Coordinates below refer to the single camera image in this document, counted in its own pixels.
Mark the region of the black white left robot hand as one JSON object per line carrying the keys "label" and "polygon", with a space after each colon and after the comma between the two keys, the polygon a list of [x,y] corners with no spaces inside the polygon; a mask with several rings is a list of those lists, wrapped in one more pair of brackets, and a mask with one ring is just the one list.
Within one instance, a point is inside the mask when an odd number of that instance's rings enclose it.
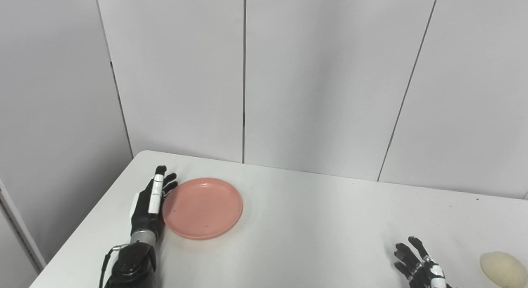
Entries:
{"label": "black white left robot hand", "polygon": [[134,197],[130,242],[155,246],[163,231],[162,207],[169,193],[178,185],[177,174],[165,175],[167,167],[157,166],[146,188]]}

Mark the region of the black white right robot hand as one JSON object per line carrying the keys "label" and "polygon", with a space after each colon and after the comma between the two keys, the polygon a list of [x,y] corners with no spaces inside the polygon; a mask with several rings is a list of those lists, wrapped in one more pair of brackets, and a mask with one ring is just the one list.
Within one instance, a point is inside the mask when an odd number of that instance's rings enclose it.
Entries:
{"label": "black white right robot hand", "polygon": [[441,266],[435,262],[424,247],[424,243],[415,236],[409,236],[408,242],[418,252],[416,255],[405,243],[395,245],[394,267],[407,279],[410,288],[451,288],[446,281]]}

